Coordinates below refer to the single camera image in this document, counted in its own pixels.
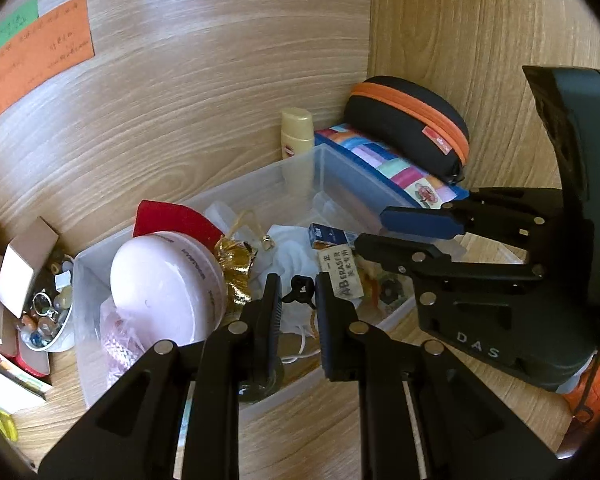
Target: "orange sticky note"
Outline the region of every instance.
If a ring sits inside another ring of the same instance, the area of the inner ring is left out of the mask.
[[[36,86],[93,57],[87,0],[71,0],[0,47],[0,114]]]

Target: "white tissue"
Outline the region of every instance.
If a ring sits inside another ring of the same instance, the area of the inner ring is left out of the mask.
[[[267,275],[276,273],[280,275],[282,285],[282,295],[286,296],[291,292],[291,278],[296,274],[309,276],[315,279],[315,275],[320,272],[318,266],[318,251],[311,248],[309,242],[309,231],[306,227],[273,225],[267,233],[276,246],[267,251],[272,256],[272,263],[259,274],[253,275],[251,289],[264,290]],[[280,332],[302,335],[304,328],[305,334],[311,333],[311,307],[306,304],[283,303],[282,318],[280,320]]]

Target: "green sticky note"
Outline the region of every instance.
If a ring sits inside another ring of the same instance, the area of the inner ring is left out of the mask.
[[[38,18],[38,0],[23,3],[0,22],[0,47]]]

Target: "sticker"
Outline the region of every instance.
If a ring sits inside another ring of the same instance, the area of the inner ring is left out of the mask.
[[[425,126],[422,129],[422,133],[425,134],[427,137],[429,137],[429,139],[431,139],[433,141],[433,143],[438,147],[438,149],[445,155],[448,155],[449,152],[451,150],[453,150],[453,148],[449,145],[449,143],[446,142],[446,140],[443,139],[443,137],[440,136],[440,134],[433,128],[429,128],[428,126]]]
[[[29,0],[0,22],[0,47],[38,18],[38,0]]]
[[[322,272],[329,273],[336,298],[350,301],[365,295],[351,248],[347,244],[319,251],[318,259]]]
[[[424,209],[440,209],[442,199],[426,178],[416,180],[404,189]]]

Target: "eraser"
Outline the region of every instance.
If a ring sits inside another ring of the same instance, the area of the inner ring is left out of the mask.
[[[365,295],[351,247],[347,244],[328,247],[318,252],[318,259],[320,270],[329,273],[336,298],[351,301]]]

